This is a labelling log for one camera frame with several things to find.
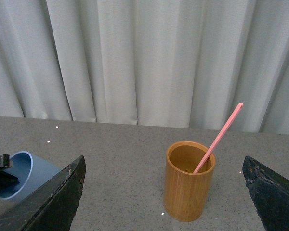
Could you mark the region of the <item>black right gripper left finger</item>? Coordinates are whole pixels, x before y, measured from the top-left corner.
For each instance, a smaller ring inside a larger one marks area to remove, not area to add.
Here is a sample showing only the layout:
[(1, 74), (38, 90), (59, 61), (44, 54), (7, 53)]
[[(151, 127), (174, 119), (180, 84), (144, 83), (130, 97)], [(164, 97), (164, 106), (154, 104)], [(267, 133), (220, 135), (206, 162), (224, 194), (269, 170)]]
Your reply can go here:
[(23, 201), (0, 215), (0, 231), (68, 231), (86, 174), (79, 156)]

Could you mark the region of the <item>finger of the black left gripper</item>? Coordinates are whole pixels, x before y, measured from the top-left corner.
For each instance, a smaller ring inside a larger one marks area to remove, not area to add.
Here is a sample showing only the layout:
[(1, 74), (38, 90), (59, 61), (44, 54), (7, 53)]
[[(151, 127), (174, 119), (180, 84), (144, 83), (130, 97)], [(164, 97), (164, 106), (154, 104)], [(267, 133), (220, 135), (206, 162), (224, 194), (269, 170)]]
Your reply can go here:
[(0, 155), (0, 191), (19, 183), (18, 177), (4, 172), (12, 167), (13, 162), (10, 160), (10, 156), (8, 154)]

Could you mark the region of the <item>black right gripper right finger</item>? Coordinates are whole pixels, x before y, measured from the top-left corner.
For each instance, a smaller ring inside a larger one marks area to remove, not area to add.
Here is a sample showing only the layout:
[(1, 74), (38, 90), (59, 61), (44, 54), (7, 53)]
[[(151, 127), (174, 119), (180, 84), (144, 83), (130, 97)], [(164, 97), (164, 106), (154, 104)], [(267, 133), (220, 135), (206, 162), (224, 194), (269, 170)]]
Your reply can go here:
[(289, 231), (289, 180), (250, 156), (242, 170), (265, 230)]

